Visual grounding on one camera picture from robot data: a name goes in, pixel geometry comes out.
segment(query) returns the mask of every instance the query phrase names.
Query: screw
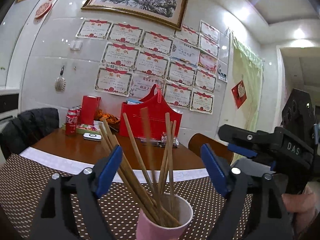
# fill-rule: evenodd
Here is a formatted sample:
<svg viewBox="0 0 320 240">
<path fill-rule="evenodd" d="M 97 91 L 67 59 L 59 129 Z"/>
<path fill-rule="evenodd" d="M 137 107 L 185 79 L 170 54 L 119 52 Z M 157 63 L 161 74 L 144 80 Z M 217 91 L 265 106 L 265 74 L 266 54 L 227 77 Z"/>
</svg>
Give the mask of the screw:
<svg viewBox="0 0 320 240">
<path fill-rule="evenodd" d="M 84 173 L 85 175 L 91 174 L 91 173 L 92 173 L 92 169 L 91 169 L 91 168 L 85 168 L 85 169 L 83 170 L 83 173 Z"/>
<path fill-rule="evenodd" d="M 263 174 L 263 177 L 264 177 L 266 180 L 271 180 L 271 179 L 272 179 L 272 176 L 271 176 L 271 174 L 269 174 L 269 173 Z"/>
<path fill-rule="evenodd" d="M 51 178 L 53 179 L 58 179 L 60 177 L 60 174 L 59 173 L 54 173 L 52 174 Z"/>
<path fill-rule="evenodd" d="M 231 169 L 231 172 L 233 173 L 233 174 L 240 174 L 241 173 L 241 170 L 239 169 L 239 168 L 232 168 Z"/>
</svg>

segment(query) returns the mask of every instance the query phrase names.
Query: brown placemat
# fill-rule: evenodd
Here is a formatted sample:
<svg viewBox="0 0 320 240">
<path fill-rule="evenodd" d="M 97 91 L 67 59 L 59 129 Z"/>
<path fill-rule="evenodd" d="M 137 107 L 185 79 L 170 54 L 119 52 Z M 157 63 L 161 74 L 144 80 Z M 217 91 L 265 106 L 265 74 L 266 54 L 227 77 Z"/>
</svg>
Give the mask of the brown placemat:
<svg viewBox="0 0 320 240">
<path fill-rule="evenodd" d="M 68 175 L 15 154 L 0 168 L 0 203 L 11 223 L 24 238 L 29 236 L 38 201 L 55 172 Z M 191 224 L 179 239 L 205 240 L 220 215 L 225 200 L 215 191 L 209 177 L 175 182 L 174 185 L 176 194 L 185 198 L 194 211 Z M 90 239 L 76 195 L 72 195 L 71 199 L 80 236 Z M 112 183 L 108 194 L 104 195 L 99 203 L 115 237 L 134 240 L 139 207 L 127 188 L 122 183 Z M 251 195 L 248 195 L 235 239 L 240 238 L 244 232 L 250 203 Z"/>
</svg>

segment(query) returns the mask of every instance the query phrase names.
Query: pink cup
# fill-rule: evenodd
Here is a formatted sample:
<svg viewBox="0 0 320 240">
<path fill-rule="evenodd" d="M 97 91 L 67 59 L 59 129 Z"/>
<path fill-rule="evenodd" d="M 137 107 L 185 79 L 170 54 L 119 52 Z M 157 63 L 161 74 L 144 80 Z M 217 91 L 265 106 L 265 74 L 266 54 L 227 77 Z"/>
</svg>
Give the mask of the pink cup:
<svg viewBox="0 0 320 240">
<path fill-rule="evenodd" d="M 187 228 L 193 217 L 191 205 L 182 197 L 175 196 L 175 206 L 179 207 L 179 222 L 181 226 L 176 228 L 165 228 L 151 222 L 140 209 L 136 239 L 137 240 L 170 240 L 178 239 Z M 161 199 L 162 205 L 168 210 L 170 194 L 164 193 Z"/>
</svg>

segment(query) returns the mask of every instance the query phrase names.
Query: red basket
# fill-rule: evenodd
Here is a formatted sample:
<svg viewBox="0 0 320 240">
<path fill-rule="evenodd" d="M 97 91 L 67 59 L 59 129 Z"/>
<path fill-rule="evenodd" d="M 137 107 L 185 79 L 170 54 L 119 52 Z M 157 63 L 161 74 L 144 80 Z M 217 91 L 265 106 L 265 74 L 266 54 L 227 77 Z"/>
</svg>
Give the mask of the red basket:
<svg viewBox="0 0 320 240">
<path fill-rule="evenodd" d="M 132 129 L 133 136 L 145 137 L 142 127 L 142 119 L 140 116 L 140 110 L 144 107 L 148 108 L 152 138 L 160 140 L 162 133 L 166 132 L 166 113 L 170 113 L 170 121 L 177 121 L 174 135 L 178 136 L 182 114 L 173 111 L 164 101 L 164 97 L 162 96 L 162 92 L 159 85 L 154 84 L 150 90 L 150 93 L 140 101 L 143 103 L 137 105 L 128 105 L 127 103 L 122 103 L 119 130 L 119 134 L 121 136 L 129 136 L 127 127 L 122 118 L 123 113 L 126 113 Z"/>
</svg>

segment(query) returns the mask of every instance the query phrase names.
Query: blue gripper pad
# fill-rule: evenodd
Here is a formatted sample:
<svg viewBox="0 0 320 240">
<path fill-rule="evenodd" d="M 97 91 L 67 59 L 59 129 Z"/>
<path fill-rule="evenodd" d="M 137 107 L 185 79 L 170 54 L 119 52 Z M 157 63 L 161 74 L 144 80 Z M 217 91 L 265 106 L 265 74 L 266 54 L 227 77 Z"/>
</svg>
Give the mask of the blue gripper pad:
<svg viewBox="0 0 320 240">
<path fill-rule="evenodd" d="M 228 175 L 231 167 L 227 160 L 218 157 L 209 144 L 201 146 L 201 159 L 207 169 L 214 188 L 219 194 L 225 197 L 227 193 L 232 190 L 228 185 Z"/>
<path fill-rule="evenodd" d="M 229 143 L 229 145 L 228 145 L 228 150 L 231 152 L 234 152 L 234 153 L 238 153 L 242 156 L 246 156 L 248 158 L 252 158 L 252 157 L 257 156 L 257 153 L 255 151 L 248 150 L 246 148 L 242 148 L 240 146 L 237 146 L 237 145 L 231 144 L 231 143 Z"/>
<path fill-rule="evenodd" d="M 120 146 L 114 147 L 112 153 L 110 153 L 107 165 L 102 170 L 99 179 L 98 186 L 95 192 L 97 198 L 101 198 L 105 195 L 111 186 L 113 178 L 116 175 L 117 170 L 120 167 L 122 161 L 122 148 Z"/>
</svg>

